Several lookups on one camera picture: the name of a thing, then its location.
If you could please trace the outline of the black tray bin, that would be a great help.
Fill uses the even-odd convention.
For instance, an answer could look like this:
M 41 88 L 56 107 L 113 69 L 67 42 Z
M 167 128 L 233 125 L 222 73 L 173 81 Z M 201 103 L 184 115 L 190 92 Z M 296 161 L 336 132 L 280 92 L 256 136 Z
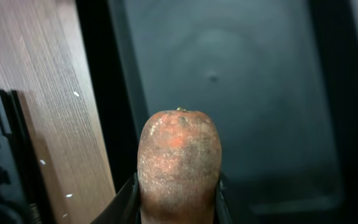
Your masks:
M 358 223 L 358 1 L 78 1 L 121 190 L 156 112 L 214 121 L 233 223 Z

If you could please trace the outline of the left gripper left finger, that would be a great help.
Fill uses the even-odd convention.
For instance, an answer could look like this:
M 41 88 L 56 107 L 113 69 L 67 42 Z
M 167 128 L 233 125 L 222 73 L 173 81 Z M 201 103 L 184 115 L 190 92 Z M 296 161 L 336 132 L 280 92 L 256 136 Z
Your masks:
M 140 188 L 136 172 L 91 224 L 140 224 Z

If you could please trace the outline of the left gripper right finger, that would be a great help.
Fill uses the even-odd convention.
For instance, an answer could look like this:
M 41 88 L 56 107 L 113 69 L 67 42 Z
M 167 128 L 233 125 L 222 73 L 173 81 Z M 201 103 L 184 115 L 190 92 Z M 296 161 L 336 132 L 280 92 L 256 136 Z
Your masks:
M 229 211 L 229 208 L 226 203 L 226 199 L 224 196 L 225 185 L 224 179 L 225 175 L 221 172 L 219 174 L 219 180 L 216 184 L 215 189 L 215 223 L 218 224 L 232 224 L 232 218 Z

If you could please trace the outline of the orange carrot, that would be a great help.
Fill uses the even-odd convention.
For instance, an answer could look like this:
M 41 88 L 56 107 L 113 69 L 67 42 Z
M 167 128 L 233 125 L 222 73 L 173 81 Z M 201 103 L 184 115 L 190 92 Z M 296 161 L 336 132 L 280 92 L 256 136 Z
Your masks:
M 206 114 L 179 108 L 151 116 L 137 153 L 142 223 L 213 223 L 221 160 Z

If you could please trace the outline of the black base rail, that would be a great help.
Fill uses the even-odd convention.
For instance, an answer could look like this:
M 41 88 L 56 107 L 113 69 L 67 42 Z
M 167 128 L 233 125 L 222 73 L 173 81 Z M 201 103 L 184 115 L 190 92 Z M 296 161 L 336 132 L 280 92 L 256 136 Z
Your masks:
M 0 90 L 0 223 L 55 223 L 15 90 Z

